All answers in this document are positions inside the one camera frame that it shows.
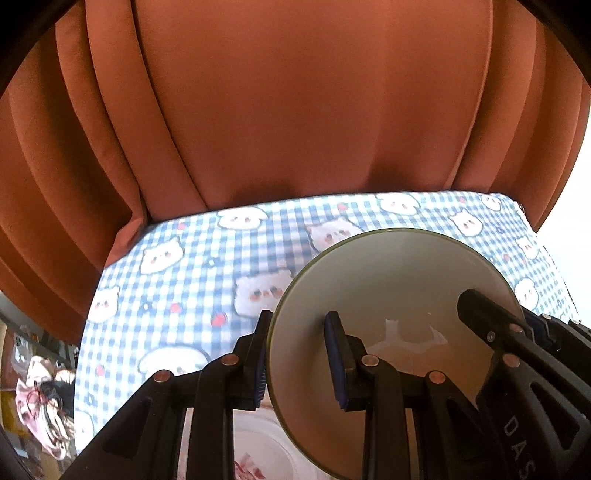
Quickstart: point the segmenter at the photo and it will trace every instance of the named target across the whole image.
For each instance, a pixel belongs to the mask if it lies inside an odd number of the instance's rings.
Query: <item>metal bolt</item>
[[[519,360],[519,357],[516,355],[513,355],[512,353],[506,353],[505,355],[503,355],[503,361],[506,366],[511,367],[511,368],[517,368],[518,366],[521,365],[521,361]]]
[[[379,363],[379,358],[375,355],[364,355],[361,357],[361,363],[366,367],[375,367]]]
[[[168,380],[170,380],[171,376],[172,376],[172,373],[168,370],[158,370],[154,374],[154,381],[158,382],[158,383],[164,383],[164,382],[167,382]]]
[[[511,323],[509,325],[509,328],[515,333],[522,333],[523,332],[523,328],[521,328],[521,326],[517,325],[516,323]]]
[[[442,372],[433,371],[429,374],[429,380],[437,385],[441,385],[442,383],[445,383],[447,378]]]
[[[239,360],[240,358],[235,353],[229,353],[222,357],[222,365],[231,367],[232,365],[236,365]]]

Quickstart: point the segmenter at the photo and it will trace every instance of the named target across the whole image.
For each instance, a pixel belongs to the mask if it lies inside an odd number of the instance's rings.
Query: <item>orange curtain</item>
[[[86,0],[0,99],[0,289],[79,341],[148,221],[469,189],[538,228],[590,93],[517,0]]]

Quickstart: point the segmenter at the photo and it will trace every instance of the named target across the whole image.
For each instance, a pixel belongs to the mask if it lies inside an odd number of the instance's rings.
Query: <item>curtain fold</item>
[[[589,101],[517,0],[80,1],[0,99],[0,289],[76,343],[148,222],[452,188],[537,229]]]

